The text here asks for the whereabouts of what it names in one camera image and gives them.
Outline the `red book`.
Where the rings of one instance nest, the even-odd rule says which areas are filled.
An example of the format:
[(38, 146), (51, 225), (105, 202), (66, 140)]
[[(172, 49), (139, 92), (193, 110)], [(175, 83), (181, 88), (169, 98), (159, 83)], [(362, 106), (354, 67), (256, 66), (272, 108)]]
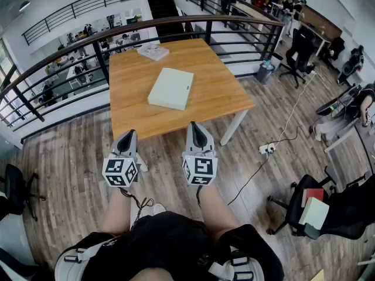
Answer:
[(309, 198), (315, 198), (319, 201), (324, 199), (324, 189), (304, 189), (302, 195), (301, 207), (304, 208)]

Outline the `person's right forearm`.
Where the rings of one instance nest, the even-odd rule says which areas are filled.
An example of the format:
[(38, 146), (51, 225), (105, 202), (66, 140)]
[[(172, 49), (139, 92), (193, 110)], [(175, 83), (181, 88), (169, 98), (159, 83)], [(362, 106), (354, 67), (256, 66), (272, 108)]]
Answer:
[(218, 241), (222, 236), (242, 238), (241, 225), (237, 217), (215, 185), (203, 186), (198, 198), (204, 224), (214, 240)]

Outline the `grey trash bin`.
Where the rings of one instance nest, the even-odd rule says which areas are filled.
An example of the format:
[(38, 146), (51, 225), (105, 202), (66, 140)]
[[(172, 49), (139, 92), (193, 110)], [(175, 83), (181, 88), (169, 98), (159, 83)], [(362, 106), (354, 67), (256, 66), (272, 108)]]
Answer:
[(265, 83), (269, 76), (274, 72), (275, 67), (272, 65), (272, 63), (268, 61), (263, 61), (258, 69), (257, 74), (255, 75), (255, 78), (260, 82), (260, 83)]

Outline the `thick cream book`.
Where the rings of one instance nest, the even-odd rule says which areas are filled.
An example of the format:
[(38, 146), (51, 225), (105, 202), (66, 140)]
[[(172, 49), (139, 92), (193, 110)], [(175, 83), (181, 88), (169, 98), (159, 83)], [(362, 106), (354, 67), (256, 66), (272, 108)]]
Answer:
[(300, 225), (309, 224), (317, 230), (321, 230), (329, 212), (329, 205), (315, 197), (308, 198), (302, 215), (299, 219)]

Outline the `white desk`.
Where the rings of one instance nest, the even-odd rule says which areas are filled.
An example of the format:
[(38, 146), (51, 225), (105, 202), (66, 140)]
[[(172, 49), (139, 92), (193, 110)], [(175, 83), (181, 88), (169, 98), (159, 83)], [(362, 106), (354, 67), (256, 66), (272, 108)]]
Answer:
[(324, 152), (328, 153), (352, 135), (359, 136), (368, 157), (375, 160), (375, 124), (372, 122), (370, 123), (370, 126), (362, 127), (362, 124), (359, 121), (355, 121), (351, 124), (350, 128), (348, 128), (343, 135), (340, 135), (336, 141), (329, 145)]

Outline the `white table leg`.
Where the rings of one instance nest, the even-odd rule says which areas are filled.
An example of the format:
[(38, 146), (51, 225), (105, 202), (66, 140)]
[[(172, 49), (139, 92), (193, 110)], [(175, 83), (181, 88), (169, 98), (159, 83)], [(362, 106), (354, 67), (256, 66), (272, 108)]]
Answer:
[(248, 110), (243, 110), (243, 111), (237, 112), (235, 114), (231, 124), (229, 125), (225, 134), (223, 135), (222, 139), (220, 140), (220, 144), (222, 146), (225, 146), (228, 143), (228, 141), (231, 139), (231, 137), (233, 136), (233, 134), (237, 130), (238, 126), (240, 125), (240, 123), (242, 122), (244, 117), (246, 116), (247, 112), (248, 112)]

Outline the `white body harness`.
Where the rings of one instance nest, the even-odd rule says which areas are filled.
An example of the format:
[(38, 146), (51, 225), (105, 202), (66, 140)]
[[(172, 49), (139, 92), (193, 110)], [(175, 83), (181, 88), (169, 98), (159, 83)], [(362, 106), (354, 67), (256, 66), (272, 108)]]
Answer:
[(205, 234), (189, 239), (171, 232), (157, 239), (94, 232), (60, 255), (54, 274), (56, 281), (109, 280), (110, 273), (130, 279), (146, 268), (165, 269), (177, 281), (265, 281), (242, 239), (214, 243)]

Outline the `person's black shirt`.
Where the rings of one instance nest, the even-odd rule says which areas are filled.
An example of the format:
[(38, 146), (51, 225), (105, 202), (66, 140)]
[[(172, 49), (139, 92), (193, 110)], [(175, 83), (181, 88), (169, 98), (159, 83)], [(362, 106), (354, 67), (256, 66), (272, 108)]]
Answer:
[(118, 237), (93, 232), (59, 257), (56, 281), (130, 281), (163, 269), (173, 281), (283, 281), (279, 258), (255, 228), (213, 239), (204, 224), (170, 211), (140, 218)]

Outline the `black mesh office chair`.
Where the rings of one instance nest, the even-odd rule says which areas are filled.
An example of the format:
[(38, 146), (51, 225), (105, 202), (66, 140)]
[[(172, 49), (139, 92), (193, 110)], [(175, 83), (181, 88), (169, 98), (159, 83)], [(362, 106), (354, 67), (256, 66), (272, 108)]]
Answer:
[[(293, 182), (294, 190), (288, 204), (269, 196), (267, 200), (286, 209), (284, 221), (273, 230), (266, 230), (269, 235), (275, 235), (286, 225), (294, 230), (296, 237), (318, 239), (321, 235), (337, 235), (347, 239), (359, 239), (368, 225), (375, 223), (375, 174), (370, 171), (362, 177), (346, 185), (341, 192), (336, 191), (338, 178), (333, 169), (325, 167), (326, 178), (316, 181), (306, 174), (299, 183)], [(309, 224), (300, 225), (299, 219), (304, 208), (301, 207), (304, 189), (324, 189), (323, 202), (329, 205), (329, 212), (321, 230)]]

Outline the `person's left forearm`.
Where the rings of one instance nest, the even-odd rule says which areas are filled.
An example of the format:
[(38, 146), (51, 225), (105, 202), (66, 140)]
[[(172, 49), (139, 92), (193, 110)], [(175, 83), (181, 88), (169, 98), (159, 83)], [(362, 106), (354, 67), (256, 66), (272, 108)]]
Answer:
[(119, 188), (113, 188), (100, 231), (114, 236), (130, 230), (131, 197), (123, 195)]

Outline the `black metal railing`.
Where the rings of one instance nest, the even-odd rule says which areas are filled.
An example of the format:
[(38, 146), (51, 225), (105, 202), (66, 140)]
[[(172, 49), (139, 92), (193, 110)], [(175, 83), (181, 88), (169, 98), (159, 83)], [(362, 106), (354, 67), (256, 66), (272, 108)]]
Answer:
[(96, 9), (105, 8), (107, 6), (125, 2), (130, 0), (77, 0), (57, 11), (51, 13), (49, 16), (43, 18), (28, 30), (22, 33), (26, 43), (31, 43), (38, 40), (43, 35), (50, 33), (52, 30), (61, 26), (62, 24), (77, 19), (79, 16)]

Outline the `pale green box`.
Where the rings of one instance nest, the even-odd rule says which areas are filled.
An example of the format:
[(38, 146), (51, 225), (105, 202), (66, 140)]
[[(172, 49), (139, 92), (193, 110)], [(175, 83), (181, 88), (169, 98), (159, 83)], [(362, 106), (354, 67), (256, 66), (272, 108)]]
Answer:
[(148, 103), (184, 110), (193, 83), (193, 73), (163, 68), (148, 96)]

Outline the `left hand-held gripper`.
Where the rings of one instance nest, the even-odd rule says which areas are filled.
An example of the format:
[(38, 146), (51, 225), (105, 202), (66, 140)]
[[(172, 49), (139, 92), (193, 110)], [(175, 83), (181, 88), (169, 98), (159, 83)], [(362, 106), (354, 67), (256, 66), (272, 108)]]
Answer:
[(129, 188), (137, 182), (137, 142), (137, 132), (131, 129), (112, 143), (102, 169), (103, 178), (110, 187)]

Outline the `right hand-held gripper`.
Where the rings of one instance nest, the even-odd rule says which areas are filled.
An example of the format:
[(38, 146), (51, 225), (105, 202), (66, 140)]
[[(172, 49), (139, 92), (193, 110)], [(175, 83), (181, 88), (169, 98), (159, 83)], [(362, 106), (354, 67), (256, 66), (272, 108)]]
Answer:
[(189, 185), (208, 186), (216, 178), (214, 139), (203, 125), (194, 121), (188, 124), (186, 150), (182, 157), (182, 169)]

